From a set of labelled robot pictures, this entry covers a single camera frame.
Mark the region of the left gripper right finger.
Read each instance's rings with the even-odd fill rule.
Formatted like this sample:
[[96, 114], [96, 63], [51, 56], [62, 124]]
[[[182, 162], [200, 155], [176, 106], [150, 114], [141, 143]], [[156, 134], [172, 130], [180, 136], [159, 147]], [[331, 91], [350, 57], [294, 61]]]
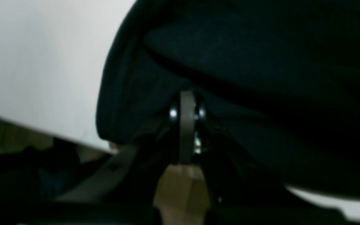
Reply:
[[293, 205], [293, 195], [237, 144], [192, 91], [180, 92], [180, 162], [201, 166], [218, 206]]

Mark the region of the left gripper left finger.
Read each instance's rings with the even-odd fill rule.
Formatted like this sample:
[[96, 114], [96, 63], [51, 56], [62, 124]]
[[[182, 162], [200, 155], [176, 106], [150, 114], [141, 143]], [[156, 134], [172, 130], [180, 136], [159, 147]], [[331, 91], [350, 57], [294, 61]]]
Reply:
[[119, 153], [109, 158], [95, 173], [55, 199], [60, 203], [94, 203], [100, 202], [110, 191], [113, 191], [126, 177], [134, 161], [150, 140], [176, 124], [179, 117], [179, 104], [172, 103], [167, 110], [149, 118], [137, 130], [131, 141], [119, 147]]

